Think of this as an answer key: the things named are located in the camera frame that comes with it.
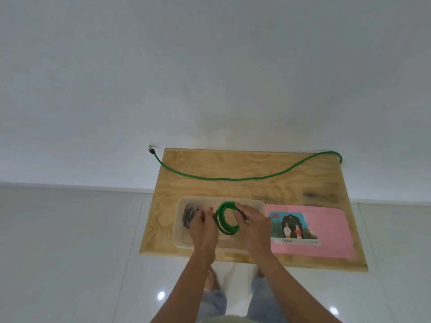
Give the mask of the person's right hand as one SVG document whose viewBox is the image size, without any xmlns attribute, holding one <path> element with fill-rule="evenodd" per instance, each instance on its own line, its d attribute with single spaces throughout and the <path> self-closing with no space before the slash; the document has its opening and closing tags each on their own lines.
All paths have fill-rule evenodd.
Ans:
<svg viewBox="0 0 431 323">
<path fill-rule="evenodd" d="M 251 217 L 248 227 L 239 227 L 238 233 L 245 243 L 245 247 L 251 257 L 257 263 L 259 260 L 270 257 L 272 222 L 257 209 L 235 202 L 234 212 L 243 212 Z"/>
</svg>

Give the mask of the person's left hand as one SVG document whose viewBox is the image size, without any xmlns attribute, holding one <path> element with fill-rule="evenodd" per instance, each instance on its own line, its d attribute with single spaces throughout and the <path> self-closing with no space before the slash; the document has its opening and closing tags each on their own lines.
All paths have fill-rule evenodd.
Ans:
<svg viewBox="0 0 431 323">
<path fill-rule="evenodd" d="M 216 257 L 219 230 L 215 219 L 206 220 L 206 208 L 196 212 L 189 224 L 189 233 L 193 242 L 193 254 L 210 265 Z"/>
</svg>

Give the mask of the person's left forearm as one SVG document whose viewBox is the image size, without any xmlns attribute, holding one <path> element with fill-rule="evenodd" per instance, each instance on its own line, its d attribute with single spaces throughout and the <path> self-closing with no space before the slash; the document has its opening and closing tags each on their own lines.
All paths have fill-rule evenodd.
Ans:
<svg viewBox="0 0 431 323">
<path fill-rule="evenodd" d="M 211 265 L 192 253 L 175 287 L 150 323 L 196 323 Z"/>
</svg>

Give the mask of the person's right forearm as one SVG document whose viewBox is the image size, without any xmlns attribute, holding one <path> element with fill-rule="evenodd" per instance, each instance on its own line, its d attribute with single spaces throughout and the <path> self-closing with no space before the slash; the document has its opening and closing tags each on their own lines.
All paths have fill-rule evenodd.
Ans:
<svg viewBox="0 0 431 323">
<path fill-rule="evenodd" d="M 342 323 L 281 264 L 271 250 L 251 253 L 289 323 Z"/>
</svg>

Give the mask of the clear plastic container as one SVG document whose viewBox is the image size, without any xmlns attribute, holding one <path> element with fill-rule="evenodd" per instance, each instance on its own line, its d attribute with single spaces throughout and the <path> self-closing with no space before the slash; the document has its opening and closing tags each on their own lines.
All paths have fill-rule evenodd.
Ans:
<svg viewBox="0 0 431 323">
<path fill-rule="evenodd" d="M 249 205 L 259 210 L 263 214 L 265 213 L 265 203 L 260 200 L 206 196 L 182 197 L 178 202 L 177 212 L 175 215 L 172 233 L 172 241 L 174 245 L 181 249 L 193 249 L 193 243 L 189 230 L 183 225 L 183 214 L 189 205 L 191 205 L 193 208 L 198 209 L 212 207 L 214 210 L 216 210 L 225 201 L 239 202 L 243 205 Z M 244 243 L 240 240 L 238 234 L 234 236 L 227 236 L 222 232 L 219 233 L 217 251 L 240 254 L 247 253 Z"/>
</svg>

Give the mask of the illustrated picture card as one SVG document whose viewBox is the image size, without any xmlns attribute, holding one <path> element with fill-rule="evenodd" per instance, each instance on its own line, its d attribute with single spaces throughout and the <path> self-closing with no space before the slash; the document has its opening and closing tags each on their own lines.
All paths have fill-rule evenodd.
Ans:
<svg viewBox="0 0 431 323">
<path fill-rule="evenodd" d="M 272 221 L 271 241 L 277 244 L 313 245 L 320 241 L 310 230 L 305 217 L 300 212 L 270 212 Z"/>
</svg>

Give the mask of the person's left foot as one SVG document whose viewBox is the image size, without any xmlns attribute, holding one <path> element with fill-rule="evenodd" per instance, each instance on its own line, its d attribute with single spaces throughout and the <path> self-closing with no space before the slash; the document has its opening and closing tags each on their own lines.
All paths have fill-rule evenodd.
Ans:
<svg viewBox="0 0 431 323">
<path fill-rule="evenodd" d="M 209 268 L 208 276 L 204 286 L 204 291 L 208 293 L 220 291 L 218 276 L 212 267 Z"/>
</svg>

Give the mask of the person's right jeans leg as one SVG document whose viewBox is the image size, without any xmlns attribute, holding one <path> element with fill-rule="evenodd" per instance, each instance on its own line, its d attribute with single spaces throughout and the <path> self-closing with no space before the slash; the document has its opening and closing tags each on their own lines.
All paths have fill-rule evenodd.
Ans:
<svg viewBox="0 0 431 323">
<path fill-rule="evenodd" d="M 265 277 L 253 278 L 251 293 L 247 319 L 258 323 L 288 323 Z"/>
</svg>

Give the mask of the person's jeans leg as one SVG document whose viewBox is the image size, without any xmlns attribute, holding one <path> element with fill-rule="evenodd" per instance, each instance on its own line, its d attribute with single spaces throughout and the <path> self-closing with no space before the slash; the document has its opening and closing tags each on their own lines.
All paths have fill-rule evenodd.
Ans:
<svg viewBox="0 0 431 323">
<path fill-rule="evenodd" d="M 258 323 L 288 323 L 265 277 L 253 278 L 251 293 L 247 319 Z"/>
<path fill-rule="evenodd" d="M 222 290 L 204 290 L 196 322 L 216 317 L 224 316 L 227 309 L 227 299 Z"/>
</svg>

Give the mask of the person's left jeans leg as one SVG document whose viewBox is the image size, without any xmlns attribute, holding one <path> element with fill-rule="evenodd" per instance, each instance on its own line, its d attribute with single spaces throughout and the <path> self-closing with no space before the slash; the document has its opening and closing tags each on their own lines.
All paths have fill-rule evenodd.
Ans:
<svg viewBox="0 0 431 323">
<path fill-rule="evenodd" d="M 216 317 L 224 316 L 227 309 L 227 299 L 222 290 L 204 290 L 196 322 Z"/>
</svg>

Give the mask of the person's light shirt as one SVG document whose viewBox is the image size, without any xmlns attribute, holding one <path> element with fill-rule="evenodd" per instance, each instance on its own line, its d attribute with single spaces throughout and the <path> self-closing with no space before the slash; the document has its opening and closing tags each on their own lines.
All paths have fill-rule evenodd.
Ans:
<svg viewBox="0 0 431 323">
<path fill-rule="evenodd" d="M 247 317 L 237 315 L 220 315 L 208 317 L 200 320 L 198 323 L 259 323 Z"/>
</svg>

